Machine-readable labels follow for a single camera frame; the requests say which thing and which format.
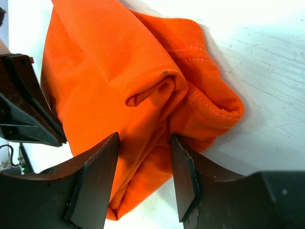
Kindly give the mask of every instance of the white surface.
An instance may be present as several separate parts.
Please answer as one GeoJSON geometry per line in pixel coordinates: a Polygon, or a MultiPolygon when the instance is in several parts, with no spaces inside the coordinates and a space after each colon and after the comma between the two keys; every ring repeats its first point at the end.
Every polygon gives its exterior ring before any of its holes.
{"type": "Polygon", "coordinates": [[[4,42],[6,46],[9,45],[9,17],[8,17],[8,9],[9,9],[8,0],[1,0],[0,7],[7,11],[4,16],[2,25],[0,27],[0,39],[4,42]]]}
{"type": "MultiPolygon", "coordinates": [[[[205,25],[211,55],[246,108],[241,123],[204,153],[208,158],[242,174],[305,169],[305,1],[250,3],[127,0],[124,4],[150,15],[189,18],[205,25]]],[[[51,3],[10,0],[9,9],[10,50],[33,56],[35,72],[40,76],[51,3]]],[[[27,145],[27,149],[41,170],[49,166],[46,162],[50,158],[57,163],[71,156],[67,146],[57,149],[54,157],[36,146],[27,145]]],[[[120,221],[106,221],[105,228],[182,228],[176,212],[170,180],[120,221]]]]}

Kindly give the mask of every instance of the wire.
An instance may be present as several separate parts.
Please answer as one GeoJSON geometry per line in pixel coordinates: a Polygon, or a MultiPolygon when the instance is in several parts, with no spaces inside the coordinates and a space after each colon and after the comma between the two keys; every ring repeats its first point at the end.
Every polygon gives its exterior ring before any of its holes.
{"type": "Polygon", "coordinates": [[[18,165],[20,165],[20,163],[19,164],[14,164],[13,163],[13,154],[14,154],[14,148],[11,146],[11,145],[1,145],[0,146],[0,149],[2,148],[2,147],[5,147],[5,146],[7,146],[8,148],[10,148],[10,164],[12,165],[12,166],[18,166],[18,165]]]}

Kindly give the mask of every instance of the fabric fold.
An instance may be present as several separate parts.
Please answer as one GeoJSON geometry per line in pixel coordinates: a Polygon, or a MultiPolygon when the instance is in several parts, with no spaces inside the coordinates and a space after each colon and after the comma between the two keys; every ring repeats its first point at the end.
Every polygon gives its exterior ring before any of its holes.
{"type": "Polygon", "coordinates": [[[41,85],[74,156],[118,131],[107,218],[118,220],[172,176],[169,140],[198,151],[242,117],[200,26],[117,0],[53,0],[41,85]]]}

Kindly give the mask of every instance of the orange shirt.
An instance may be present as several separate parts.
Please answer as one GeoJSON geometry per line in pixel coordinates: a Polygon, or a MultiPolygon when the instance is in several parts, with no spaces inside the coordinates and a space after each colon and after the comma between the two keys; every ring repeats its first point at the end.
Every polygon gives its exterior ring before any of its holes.
{"type": "Polygon", "coordinates": [[[201,27],[130,11],[117,0],[53,0],[41,84],[74,156],[119,132],[108,219],[172,176],[171,133],[205,150],[242,117],[201,27]]]}

